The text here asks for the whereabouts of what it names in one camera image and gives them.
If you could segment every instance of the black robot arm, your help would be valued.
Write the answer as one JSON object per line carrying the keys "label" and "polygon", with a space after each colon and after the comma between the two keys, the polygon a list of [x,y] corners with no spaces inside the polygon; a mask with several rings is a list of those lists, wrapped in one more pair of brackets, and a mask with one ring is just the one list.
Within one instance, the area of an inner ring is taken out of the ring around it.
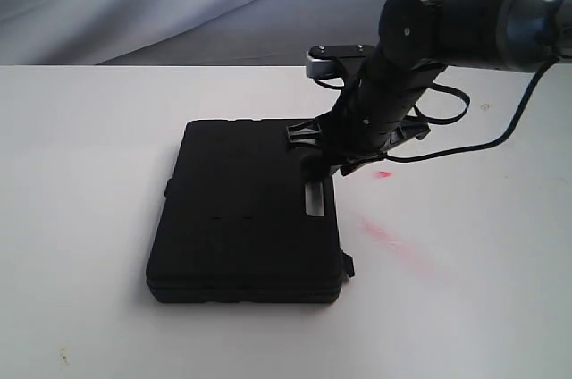
{"label": "black robot arm", "polygon": [[[322,152],[314,161],[320,178],[341,169],[346,175],[386,158],[418,161],[495,147],[512,133],[542,75],[568,63],[572,47],[572,0],[387,0],[379,23],[380,42],[371,46],[316,46],[307,54],[307,75],[324,87],[342,78],[341,93],[328,113],[287,130],[292,147]],[[457,117],[426,117],[416,102],[429,89],[468,96],[434,83],[447,66],[534,72],[507,131],[479,146],[399,159],[387,152],[422,139],[429,124]],[[408,113],[414,109],[416,116]]]}

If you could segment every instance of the pink mark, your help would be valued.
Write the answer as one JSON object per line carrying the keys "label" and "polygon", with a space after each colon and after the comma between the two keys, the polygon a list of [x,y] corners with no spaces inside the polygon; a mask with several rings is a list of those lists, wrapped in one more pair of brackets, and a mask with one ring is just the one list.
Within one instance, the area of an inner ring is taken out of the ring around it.
{"label": "pink mark", "polygon": [[407,263],[412,268],[415,268],[418,272],[434,272],[434,266],[431,260],[423,257],[406,242],[394,238],[381,227],[378,227],[369,220],[362,218],[362,229],[365,233],[374,236],[374,238],[380,241],[385,247],[394,251],[403,262]]}
{"label": "pink mark", "polygon": [[377,171],[374,172],[374,178],[380,180],[381,178],[388,178],[390,176],[392,176],[393,173],[391,172],[386,172],[386,171]]}

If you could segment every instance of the white table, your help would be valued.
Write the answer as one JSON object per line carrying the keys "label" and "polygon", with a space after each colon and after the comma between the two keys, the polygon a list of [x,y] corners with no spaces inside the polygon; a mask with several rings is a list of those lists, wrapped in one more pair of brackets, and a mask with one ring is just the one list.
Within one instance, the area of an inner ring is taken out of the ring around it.
{"label": "white table", "polygon": [[[398,152],[492,139],[528,78],[449,70],[469,115]],[[329,307],[166,306],[145,284],[185,123],[320,114],[336,95],[302,68],[12,67],[0,80],[0,377],[570,377],[570,69],[547,74],[502,147],[337,176],[357,275]],[[439,93],[421,105],[460,108]]]}

